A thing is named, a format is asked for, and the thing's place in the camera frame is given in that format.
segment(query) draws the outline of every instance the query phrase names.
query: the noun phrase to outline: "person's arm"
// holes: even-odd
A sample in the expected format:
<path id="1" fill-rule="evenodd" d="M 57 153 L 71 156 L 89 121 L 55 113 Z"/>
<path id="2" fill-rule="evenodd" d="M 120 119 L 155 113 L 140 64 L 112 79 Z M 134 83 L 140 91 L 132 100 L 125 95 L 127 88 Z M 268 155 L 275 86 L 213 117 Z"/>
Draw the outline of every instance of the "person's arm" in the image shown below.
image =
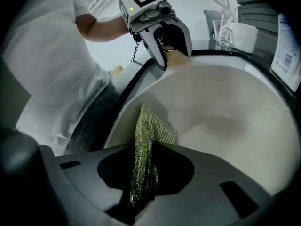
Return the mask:
<path id="1" fill-rule="evenodd" d="M 122 15 L 97 20 L 92 14 L 83 14 L 75 21 L 84 39 L 92 42 L 107 42 L 128 33 Z"/>

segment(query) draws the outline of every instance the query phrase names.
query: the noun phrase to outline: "cleaning product bottle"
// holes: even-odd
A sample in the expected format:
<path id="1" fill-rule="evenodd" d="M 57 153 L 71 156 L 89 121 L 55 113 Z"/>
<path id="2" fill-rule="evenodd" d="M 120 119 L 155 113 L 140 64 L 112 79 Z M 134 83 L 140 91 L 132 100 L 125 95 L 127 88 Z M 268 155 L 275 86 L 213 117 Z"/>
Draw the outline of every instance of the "cleaning product bottle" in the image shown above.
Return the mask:
<path id="1" fill-rule="evenodd" d="M 278 42 L 272 70 L 295 92 L 301 82 L 301 48 L 283 14 L 278 15 Z"/>

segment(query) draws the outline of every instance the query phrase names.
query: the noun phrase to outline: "white wall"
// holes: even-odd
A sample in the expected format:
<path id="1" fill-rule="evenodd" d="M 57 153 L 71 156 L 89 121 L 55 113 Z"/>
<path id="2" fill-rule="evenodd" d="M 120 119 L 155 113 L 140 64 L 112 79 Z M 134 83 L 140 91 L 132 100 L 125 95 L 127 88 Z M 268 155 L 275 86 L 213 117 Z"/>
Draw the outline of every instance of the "white wall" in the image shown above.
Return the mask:
<path id="1" fill-rule="evenodd" d="M 213 0 L 169 0 L 176 15 L 189 28 L 192 40 L 208 40 L 209 33 L 204 10 L 220 11 L 221 7 Z M 120 13 L 118 0 L 111 0 L 97 15 L 97 18 L 110 17 Z M 103 68 L 121 64 L 126 67 L 132 58 L 135 42 L 130 34 L 107 43 L 91 43 L 87 47 L 94 58 Z M 140 44 L 137 56 L 145 48 Z"/>

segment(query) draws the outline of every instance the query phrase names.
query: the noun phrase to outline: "gray plastic base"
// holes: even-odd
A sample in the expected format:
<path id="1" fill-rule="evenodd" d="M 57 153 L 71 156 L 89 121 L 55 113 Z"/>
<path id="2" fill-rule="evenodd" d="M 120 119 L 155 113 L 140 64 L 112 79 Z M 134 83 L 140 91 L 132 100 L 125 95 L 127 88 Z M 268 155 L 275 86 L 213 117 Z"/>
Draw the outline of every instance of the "gray plastic base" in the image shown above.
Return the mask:
<path id="1" fill-rule="evenodd" d="M 214 226 L 229 225 L 239 221 L 241 217 L 220 187 L 220 183 L 226 181 L 234 181 L 259 206 L 270 198 L 268 193 L 256 182 L 225 160 L 181 146 L 164 145 L 185 155 L 192 161 L 195 167 L 194 176 L 178 194 L 157 196 L 155 201 L 139 215 L 135 225 L 199 226 L 202 222 L 203 226 Z M 122 192 L 111 189 L 105 184 L 97 174 L 97 165 L 101 159 L 124 149 L 126 146 L 121 145 L 92 153 L 62 156 L 56 158 L 56 161 L 59 164 L 69 161 L 81 163 L 66 168 L 63 172 L 70 181 L 69 183 L 73 185 L 73 190 L 76 190 L 77 193 L 80 192 L 96 208 L 105 211 L 118 204 Z M 45 157 L 51 156 L 49 152 L 47 154 L 44 154 Z M 56 164 L 53 160 L 45 160 L 48 169 L 53 168 L 53 163 Z M 64 184 L 58 184 L 58 190 L 63 190 Z M 70 204 L 63 203 L 63 205 L 70 207 Z"/>

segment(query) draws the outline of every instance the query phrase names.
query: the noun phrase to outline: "cable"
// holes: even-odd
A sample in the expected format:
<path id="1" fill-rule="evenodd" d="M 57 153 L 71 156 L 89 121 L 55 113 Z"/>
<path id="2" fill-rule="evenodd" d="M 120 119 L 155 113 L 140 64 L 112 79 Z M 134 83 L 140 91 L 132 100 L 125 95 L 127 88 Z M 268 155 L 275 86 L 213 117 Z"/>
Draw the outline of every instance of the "cable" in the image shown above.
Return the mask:
<path id="1" fill-rule="evenodd" d="M 134 54 L 133 54 L 131 62 L 133 62 L 135 60 L 135 56 L 136 56 L 139 44 L 140 44 L 140 42 L 136 42 L 136 47 L 135 47 Z"/>

